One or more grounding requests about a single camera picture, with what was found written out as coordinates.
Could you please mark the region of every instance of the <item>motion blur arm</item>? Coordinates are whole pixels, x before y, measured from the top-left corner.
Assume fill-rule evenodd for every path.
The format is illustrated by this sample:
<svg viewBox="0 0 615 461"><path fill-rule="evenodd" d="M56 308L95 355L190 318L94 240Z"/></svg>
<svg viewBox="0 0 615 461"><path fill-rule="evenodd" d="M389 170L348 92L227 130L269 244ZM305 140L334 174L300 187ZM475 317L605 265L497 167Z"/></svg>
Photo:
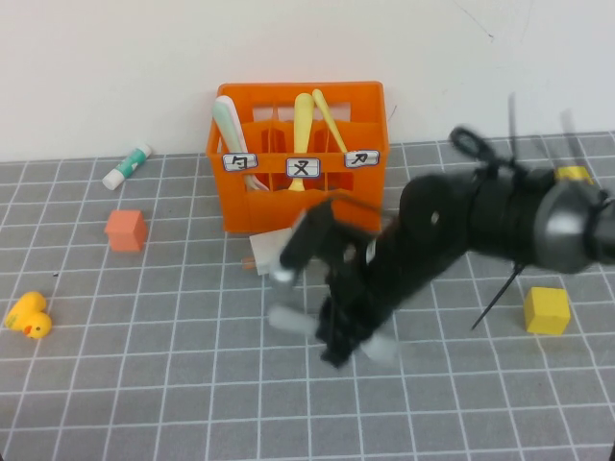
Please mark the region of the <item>motion blur arm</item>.
<svg viewBox="0 0 615 461"><path fill-rule="evenodd" d="M452 132L452 142L481 164L410 181L398 216L378 235L337 222L332 201L314 206L270 271L288 285L313 257L327 264L330 295L316 336L327 346L322 358L335 367L467 251L510 261L507 283L530 265L575 274L596 261L615 262L615 205L606 191L500 159L464 129Z"/></svg>

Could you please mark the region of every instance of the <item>yellow duck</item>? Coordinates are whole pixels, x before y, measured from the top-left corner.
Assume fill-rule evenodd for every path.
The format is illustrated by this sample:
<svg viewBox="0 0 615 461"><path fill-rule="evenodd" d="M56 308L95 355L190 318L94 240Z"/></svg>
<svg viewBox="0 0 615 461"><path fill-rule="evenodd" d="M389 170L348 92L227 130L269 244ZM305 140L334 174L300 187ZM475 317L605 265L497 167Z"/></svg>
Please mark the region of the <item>yellow duck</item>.
<svg viewBox="0 0 615 461"><path fill-rule="evenodd" d="M4 325L29 338L42 338L51 330L51 318L43 312L46 306L47 301L40 293L26 293L9 311Z"/></svg>

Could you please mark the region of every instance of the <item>yellow utensil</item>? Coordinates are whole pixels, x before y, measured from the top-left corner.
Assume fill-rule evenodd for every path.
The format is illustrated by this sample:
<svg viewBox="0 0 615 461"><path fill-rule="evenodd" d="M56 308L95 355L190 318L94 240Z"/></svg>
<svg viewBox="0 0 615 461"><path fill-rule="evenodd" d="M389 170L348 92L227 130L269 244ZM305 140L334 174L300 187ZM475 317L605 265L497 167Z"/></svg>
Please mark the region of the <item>yellow utensil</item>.
<svg viewBox="0 0 615 461"><path fill-rule="evenodd" d="M305 154L308 151L309 134L311 123L314 118L314 99L309 93L301 93L295 99L295 122L294 122L294 151L295 154ZM293 178L288 190L302 191L304 181L301 178Z"/></svg>
<svg viewBox="0 0 615 461"><path fill-rule="evenodd" d="M331 114L331 111L329 110L329 105L325 100L325 95L320 89L314 89L311 95L314 99L314 102L316 103L316 106L320 109L321 112L323 112L323 117L325 119L325 122L327 122L327 126L329 127L329 130L331 131L335 142L337 143L337 147L339 147L339 150L342 153L348 152L346 150L346 144L344 144L344 140L342 139L342 135L339 133L337 125L335 125L335 120L333 120L333 116Z"/></svg>

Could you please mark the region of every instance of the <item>orange plastic basket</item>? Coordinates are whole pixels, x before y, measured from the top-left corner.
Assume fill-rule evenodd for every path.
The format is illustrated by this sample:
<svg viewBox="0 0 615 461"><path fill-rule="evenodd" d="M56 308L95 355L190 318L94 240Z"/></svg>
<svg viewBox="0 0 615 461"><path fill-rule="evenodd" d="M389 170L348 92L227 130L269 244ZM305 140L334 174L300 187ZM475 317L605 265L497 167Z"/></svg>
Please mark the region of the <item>orange plastic basket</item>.
<svg viewBox="0 0 615 461"><path fill-rule="evenodd" d="M292 115L282 120L283 114L292 109L298 94L311 93L315 88L322 90L333 112L335 108L350 107L350 120L335 119L348 153L339 151L325 121L316 118L307 153L293 153ZM381 205L389 144L380 83L222 85L218 95L233 99L248 151L256 156L244 162L244 166L249 164L248 169L234 170L232 165L241 164L241 157L229 153L211 121L206 154L220 197L225 231L256 233L290 227L302 210L333 193ZM255 113L268 115L258 119ZM309 167L301 170L296 159L309 160ZM292 176L304 175L305 171L309 174L309 178L303 177L306 190L288 190ZM256 175L269 191L247 189L243 179L246 174ZM343 201L335 201L333 211L341 221L368 231L380 230L381 217L374 211Z"/></svg>

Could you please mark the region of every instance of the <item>yellow cube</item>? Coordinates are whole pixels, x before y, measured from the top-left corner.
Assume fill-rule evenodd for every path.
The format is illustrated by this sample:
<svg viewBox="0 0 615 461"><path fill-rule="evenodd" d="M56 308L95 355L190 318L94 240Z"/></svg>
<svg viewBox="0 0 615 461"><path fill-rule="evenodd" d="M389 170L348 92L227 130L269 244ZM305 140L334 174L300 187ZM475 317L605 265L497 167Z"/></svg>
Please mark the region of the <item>yellow cube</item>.
<svg viewBox="0 0 615 461"><path fill-rule="evenodd" d="M555 177L558 180L566 178L569 180L587 181L590 184L594 183L592 181L592 177L584 166L562 166L555 170Z"/></svg>
<svg viewBox="0 0 615 461"><path fill-rule="evenodd" d="M562 334L570 322L568 294L561 288L532 287L523 310L529 333Z"/></svg>

